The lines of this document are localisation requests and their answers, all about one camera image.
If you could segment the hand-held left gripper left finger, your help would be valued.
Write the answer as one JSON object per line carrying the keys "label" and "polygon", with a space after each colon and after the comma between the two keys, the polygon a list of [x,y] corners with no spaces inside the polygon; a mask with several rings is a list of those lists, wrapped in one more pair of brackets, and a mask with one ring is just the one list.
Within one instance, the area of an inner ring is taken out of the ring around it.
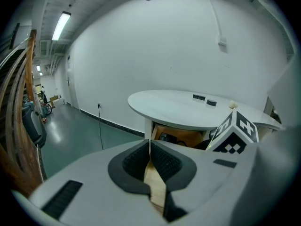
{"label": "hand-held left gripper left finger", "polygon": [[144,171],[149,141],[139,140],[81,157],[29,197],[44,225],[160,226]]}

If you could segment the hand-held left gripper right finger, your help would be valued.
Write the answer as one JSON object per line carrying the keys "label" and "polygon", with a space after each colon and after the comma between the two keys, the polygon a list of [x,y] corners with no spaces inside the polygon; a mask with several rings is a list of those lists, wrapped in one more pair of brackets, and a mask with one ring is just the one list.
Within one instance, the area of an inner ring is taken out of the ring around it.
{"label": "hand-held left gripper right finger", "polygon": [[248,146],[242,154],[209,152],[152,140],[150,158],[166,185],[164,218],[172,222],[196,211],[238,169],[247,179],[255,151]]}

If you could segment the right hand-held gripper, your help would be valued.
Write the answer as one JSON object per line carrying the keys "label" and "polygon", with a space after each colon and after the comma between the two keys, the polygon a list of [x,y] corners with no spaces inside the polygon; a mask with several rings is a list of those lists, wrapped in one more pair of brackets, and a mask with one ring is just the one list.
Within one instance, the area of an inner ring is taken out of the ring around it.
{"label": "right hand-held gripper", "polygon": [[206,150],[241,154],[248,144],[257,142],[259,142],[259,136],[255,124],[234,109],[217,127]]}

